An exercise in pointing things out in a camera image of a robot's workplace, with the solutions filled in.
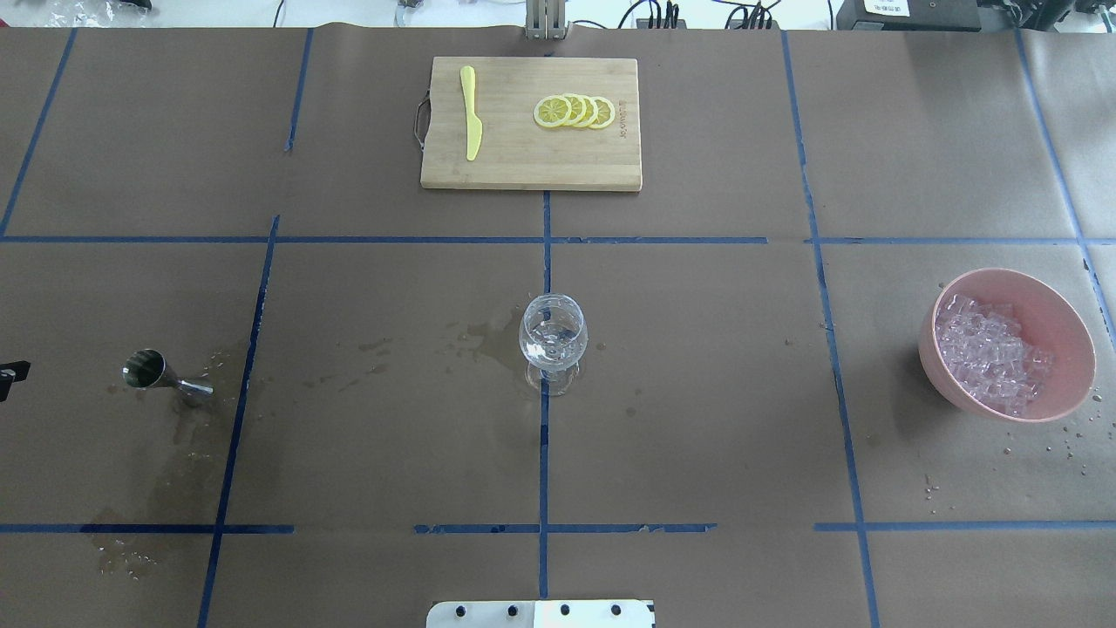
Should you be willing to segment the pink bowl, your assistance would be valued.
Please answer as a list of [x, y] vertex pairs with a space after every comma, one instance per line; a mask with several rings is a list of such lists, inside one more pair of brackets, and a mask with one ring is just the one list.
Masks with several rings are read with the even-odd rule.
[[946, 283], [921, 327], [918, 358], [958, 408], [1032, 424], [1077, 410], [1097, 371], [1091, 334], [1071, 303], [1007, 268]]

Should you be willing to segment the black box device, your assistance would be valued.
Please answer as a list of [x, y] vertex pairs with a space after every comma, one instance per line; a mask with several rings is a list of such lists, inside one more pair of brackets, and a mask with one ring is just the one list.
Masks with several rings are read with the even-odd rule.
[[977, 1], [845, 1], [834, 15], [837, 31], [981, 30]]

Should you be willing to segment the clear wine glass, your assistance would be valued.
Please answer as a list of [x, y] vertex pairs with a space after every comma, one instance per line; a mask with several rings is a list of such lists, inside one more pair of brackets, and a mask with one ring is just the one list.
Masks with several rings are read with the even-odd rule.
[[533, 298], [519, 322], [518, 342], [527, 361], [527, 381], [545, 397], [562, 396], [581, 373], [583, 354], [589, 347], [583, 307], [568, 294]]

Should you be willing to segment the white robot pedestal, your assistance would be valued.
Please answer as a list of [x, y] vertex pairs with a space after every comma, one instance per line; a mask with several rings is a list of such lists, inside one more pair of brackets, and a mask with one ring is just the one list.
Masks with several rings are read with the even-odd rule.
[[655, 627], [652, 601], [638, 599], [446, 601], [426, 627]]

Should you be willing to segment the aluminium frame post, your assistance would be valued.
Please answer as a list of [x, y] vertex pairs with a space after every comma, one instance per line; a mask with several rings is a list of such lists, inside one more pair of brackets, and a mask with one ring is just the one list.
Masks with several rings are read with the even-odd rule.
[[531, 40], [562, 40], [568, 35], [569, 21], [565, 0], [527, 0], [525, 2], [525, 35]]

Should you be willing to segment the yellow plastic knife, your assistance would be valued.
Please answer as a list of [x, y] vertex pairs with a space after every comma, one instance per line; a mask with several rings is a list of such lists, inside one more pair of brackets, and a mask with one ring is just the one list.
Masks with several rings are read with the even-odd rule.
[[477, 113], [477, 71], [473, 66], [459, 68], [464, 123], [466, 123], [466, 160], [477, 160], [483, 141], [483, 122]]

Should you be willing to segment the steel jigger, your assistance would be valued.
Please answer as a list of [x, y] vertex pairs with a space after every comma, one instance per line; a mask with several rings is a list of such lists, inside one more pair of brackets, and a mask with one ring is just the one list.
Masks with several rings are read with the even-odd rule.
[[182, 378], [167, 358], [157, 350], [142, 349], [129, 355], [122, 365], [122, 378], [129, 388], [146, 392], [156, 388], [175, 390], [187, 405], [199, 405], [213, 398], [214, 388], [208, 378]]

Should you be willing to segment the clear ice cubes pile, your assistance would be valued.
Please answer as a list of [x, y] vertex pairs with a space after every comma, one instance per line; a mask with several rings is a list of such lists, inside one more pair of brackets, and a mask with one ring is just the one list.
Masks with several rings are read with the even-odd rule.
[[1013, 305], [953, 294], [934, 318], [934, 337], [962, 389], [1009, 417], [1024, 417], [1054, 370], [1055, 354], [1024, 341]]

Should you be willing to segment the crumpled clear plastic bag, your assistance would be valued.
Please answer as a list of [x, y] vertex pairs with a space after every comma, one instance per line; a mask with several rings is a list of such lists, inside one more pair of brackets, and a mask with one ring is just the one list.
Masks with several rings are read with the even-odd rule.
[[151, 1], [51, 1], [45, 27], [143, 28], [154, 13]]

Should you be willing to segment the bamboo cutting board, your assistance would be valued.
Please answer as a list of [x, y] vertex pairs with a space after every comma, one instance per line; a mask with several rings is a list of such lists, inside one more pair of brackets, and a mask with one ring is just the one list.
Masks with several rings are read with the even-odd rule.
[[[477, 160], [466, 160], [462, 66], [477, 71], [477, 113], [483, 122]], [[606, 97], [616, 107], [614, 122], [603, 131], [535, 124], [535, 104], [562, 94]], [[634, 194], [643, 186], [636, 59], [436, 57], [429, 103], [424, 189]]]

